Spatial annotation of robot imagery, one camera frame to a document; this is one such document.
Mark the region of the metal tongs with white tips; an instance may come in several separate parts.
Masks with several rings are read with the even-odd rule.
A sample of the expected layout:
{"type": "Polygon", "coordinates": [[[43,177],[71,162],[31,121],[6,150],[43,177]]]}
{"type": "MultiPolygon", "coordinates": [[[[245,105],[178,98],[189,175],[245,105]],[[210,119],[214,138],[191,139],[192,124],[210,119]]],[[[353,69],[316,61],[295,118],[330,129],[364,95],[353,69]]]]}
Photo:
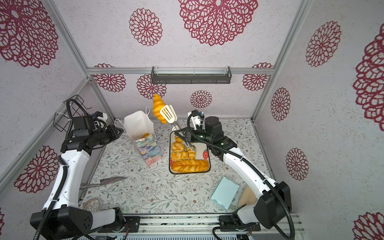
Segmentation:
{"type": "Polygon", "coordinates": [[[164,107],[162,107],[162,109],[160,110],[160,114],[162,117],[165,118],[165,120],[168,123],[172,124],[176,130],[181,129],[181,127],[178,123],[178,117],[177,117],[172,105],[165,105],[164,107]]]}

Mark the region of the floral paper bag white interior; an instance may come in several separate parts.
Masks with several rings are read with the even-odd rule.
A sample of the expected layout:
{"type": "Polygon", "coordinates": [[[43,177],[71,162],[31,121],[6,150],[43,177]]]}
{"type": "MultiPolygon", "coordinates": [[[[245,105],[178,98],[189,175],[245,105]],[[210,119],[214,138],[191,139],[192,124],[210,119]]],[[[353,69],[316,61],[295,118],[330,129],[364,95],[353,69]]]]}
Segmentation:
{"type": "Polygon", "coordinates": [[[162,158],[162,151],[158,144],[154,123],[149,118],[150,112],[150,107],[146,106],[144,112],[134,112],[124,117],[123,121],[115,119],[115,122],[119,121],[124,126],[123,135],[130,138],[148,167],[162,158]]]}

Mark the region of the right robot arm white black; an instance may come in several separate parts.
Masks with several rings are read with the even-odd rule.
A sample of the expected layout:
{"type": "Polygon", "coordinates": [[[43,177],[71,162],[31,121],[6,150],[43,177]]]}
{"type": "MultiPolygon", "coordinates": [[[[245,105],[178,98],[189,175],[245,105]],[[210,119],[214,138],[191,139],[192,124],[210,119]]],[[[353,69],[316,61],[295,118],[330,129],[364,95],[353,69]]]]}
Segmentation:
{"type": "Polygon", "coordinates": [[[215,237],[216,230],[252,231],[256,226],[263,226],[275,228],[286,240],[295,239],[290,187],[285,182],[277,183],[248,160],[238,145],[224,135],[219,118],[205,118],[203,113],[192,111],[181,132],[185,142],[205,144],[214,156],[235,170],[257,198],[255,204],[234,211],[229,222],[214,227],[215,237]]]}

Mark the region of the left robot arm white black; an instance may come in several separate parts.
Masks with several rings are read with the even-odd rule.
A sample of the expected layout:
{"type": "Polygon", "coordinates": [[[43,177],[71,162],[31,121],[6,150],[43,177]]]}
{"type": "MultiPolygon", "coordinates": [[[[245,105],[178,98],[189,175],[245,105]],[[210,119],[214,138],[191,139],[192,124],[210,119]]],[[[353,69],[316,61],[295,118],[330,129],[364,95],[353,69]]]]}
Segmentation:
{"type": "Polygon", "coordinates": [[[90,212],[79,208],[79,193],[85,167],[92,151],[117,140],[123,134],[114,124],[107,125],[89,114],[75,99],[66,100],[70,125],[58,156],[60,169],[50,197],[41,212],[32,214],[34,239],[78,239],[101,230],[120,231],[125,218],[120,208],[90,212]]]}

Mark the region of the bread roll centre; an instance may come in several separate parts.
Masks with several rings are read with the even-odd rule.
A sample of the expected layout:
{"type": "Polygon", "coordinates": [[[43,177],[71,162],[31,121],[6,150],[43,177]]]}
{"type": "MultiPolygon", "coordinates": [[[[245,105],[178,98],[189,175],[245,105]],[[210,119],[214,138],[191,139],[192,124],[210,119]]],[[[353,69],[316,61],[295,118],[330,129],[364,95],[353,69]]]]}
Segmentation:
{"type": "Polygon", "coordinates": [[[196,158],[196,149],[195,148],[187,148],[188,158],[190,160],[194,160],[196,158]]]}

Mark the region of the small bread roll back middle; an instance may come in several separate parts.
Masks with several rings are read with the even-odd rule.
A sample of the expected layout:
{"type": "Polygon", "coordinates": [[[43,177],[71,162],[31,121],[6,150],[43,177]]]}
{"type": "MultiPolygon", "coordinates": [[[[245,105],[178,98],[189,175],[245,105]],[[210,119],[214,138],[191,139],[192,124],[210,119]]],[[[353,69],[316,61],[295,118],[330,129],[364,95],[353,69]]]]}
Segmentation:
{"type": "Polygon", "coordinates": [[[180,137],[178,137],[178,136],[175,136],[175,141],[178,142],[178,143],[182,143],[183,142],[183,140],[180,137]]]}

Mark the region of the knotted bread left middle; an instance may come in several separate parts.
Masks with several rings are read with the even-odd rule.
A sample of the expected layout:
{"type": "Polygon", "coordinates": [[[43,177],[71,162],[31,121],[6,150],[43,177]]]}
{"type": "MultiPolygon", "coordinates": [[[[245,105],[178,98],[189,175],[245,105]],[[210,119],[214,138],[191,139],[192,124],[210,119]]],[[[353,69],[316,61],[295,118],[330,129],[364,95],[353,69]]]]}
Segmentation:
{"type": "Polygon", "coordinates": [[[185,146],[179,142],[174,142],[171,146],[171,151],[175,153],[183,152],[184,150],[185,150],[185,146]]]}

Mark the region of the flaky pastry bread left front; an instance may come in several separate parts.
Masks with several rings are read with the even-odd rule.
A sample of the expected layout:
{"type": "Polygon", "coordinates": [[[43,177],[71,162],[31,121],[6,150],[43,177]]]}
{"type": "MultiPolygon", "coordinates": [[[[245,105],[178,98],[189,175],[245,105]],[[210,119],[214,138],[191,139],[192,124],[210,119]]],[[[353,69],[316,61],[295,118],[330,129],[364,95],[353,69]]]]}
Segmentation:
{"type": "Polygon", "coordinates": [[[171,160],[173,162],[177,162],[180,160],[187,160],[188,158],[189,158],[189,154],[186,151],[172,152],[171,153],[171,160]]]}

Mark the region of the long braided bread loaf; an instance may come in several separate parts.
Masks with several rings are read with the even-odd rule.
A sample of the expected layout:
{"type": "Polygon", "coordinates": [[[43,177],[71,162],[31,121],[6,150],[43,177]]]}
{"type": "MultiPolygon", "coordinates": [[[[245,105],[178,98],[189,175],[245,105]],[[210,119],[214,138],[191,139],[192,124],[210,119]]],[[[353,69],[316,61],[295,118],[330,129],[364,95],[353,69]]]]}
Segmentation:
{"type": "Polygon", "coordinates": [[[179,160],[172,164],[171,169],[178,173],[200,173],[210,168],[206,160],[179,160]]]}

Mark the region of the white tray with black rim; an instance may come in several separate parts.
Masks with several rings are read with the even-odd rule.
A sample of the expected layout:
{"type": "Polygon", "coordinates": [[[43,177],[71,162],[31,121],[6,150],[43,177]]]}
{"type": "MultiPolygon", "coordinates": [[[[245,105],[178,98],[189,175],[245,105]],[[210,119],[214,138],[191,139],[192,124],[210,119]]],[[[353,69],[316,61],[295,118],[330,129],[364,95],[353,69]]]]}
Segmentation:
{"type": "Polygon", "coordinates": [[[169,171],[174,175],[207,173],[211,169],[211,159],[207,145],[185,141],[170,134],[169,171]]]}

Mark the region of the grey knife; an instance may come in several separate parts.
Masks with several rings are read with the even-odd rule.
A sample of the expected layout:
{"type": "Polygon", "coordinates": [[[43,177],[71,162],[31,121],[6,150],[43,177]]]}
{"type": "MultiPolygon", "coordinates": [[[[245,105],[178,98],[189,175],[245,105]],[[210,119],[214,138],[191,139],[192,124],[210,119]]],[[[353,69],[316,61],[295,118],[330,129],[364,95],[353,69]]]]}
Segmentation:
{"type": "Polygon", "coordinates": [[[124,179],[126,179],[126,177],[110,177],[107,179],[101,179],[99,183],[92,183],[92,184],[86,184],[86,185],[80,186],[80,190],[113,184],[113,183],[122,181],[124,179]]]}

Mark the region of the mint green box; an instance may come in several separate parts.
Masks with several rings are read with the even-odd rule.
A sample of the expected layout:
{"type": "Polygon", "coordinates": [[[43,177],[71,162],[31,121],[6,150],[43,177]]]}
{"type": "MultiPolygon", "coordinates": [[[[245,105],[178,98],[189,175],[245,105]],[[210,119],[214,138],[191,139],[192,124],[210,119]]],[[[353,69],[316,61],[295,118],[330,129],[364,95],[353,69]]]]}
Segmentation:
{"type": "Polygon", "coordinates": [[[228,211],[239,187],[230,179],[222,177],[211,195],[211,202],[220,209],[228,211]]]}

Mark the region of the tape roll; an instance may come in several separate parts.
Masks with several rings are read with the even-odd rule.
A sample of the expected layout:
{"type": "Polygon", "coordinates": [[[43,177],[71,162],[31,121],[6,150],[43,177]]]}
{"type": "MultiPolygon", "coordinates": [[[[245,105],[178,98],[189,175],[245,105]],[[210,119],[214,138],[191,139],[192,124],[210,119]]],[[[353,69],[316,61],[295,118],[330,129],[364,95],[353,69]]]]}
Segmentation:
{"type": "Polygon", "coordinates": [[[103,209],[103,201],[100,198],[92,198],[83,204],[83,210],[98,212],[103,209]]]}

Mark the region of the black wall shelf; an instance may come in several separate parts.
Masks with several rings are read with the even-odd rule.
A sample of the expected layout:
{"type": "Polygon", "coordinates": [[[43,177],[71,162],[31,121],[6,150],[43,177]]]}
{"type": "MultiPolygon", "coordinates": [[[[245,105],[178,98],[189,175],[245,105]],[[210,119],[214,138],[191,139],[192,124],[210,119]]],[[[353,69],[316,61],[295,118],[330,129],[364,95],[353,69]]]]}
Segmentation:
{"type": "Polygon", "coordinates": [[[211,85],[230,84],[231,68],[158,68],[152,67],[150,74],[154,85],[211,85]]]}

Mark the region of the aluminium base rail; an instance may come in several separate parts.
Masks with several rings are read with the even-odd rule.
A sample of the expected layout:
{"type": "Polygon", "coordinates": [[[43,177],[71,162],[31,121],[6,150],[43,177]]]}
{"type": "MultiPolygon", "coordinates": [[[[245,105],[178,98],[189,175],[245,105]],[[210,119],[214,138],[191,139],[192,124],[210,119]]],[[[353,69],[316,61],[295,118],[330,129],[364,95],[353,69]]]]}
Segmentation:
{"type": "Polygon", "coordinates": [[[252,226],[233,222],[232,214],[144,214],[125,215],[118,231],[99,228],[81,240],[267,240],[282,239],[275,229],[255,222],[252,226]]]}

